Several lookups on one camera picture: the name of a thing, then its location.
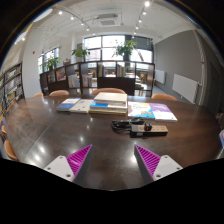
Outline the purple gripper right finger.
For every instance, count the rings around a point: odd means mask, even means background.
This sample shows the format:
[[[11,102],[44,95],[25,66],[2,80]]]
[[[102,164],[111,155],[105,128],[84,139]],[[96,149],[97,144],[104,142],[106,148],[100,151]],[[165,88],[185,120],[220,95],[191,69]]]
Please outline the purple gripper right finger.
[[[170,156],[159,156],[139,145],[134,146],[134,155],[145,182],[154,182],[182,169]]]

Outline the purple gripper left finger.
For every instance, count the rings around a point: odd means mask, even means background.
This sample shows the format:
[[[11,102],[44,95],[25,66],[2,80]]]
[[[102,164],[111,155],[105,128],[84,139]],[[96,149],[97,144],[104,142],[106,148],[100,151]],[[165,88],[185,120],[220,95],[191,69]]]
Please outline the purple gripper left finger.
[[[84,163],[87,160],[91,148],[92,145],[88,145],[67,157],[60,155],[48,164],[44,170],[67,181],[74,182],[84,168]]]

